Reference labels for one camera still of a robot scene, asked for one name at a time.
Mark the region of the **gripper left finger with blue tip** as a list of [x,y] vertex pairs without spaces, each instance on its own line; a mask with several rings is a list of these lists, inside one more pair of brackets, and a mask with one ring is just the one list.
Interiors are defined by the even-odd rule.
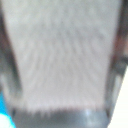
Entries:
[[4,17],[2,0],[0,0],[0,128],[16,128],[13,118],[16,109],[9,110],[8,101],[21,93],[21,82],[9,39]]

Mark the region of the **gripper right finger with blue tip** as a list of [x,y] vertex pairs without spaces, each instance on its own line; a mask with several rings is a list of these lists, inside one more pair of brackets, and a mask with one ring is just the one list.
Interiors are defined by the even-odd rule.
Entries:
[[106,84],[106,114],[112,119],[123,78],[128,67],[128,0],[121,0],[117,32],[114,40]]

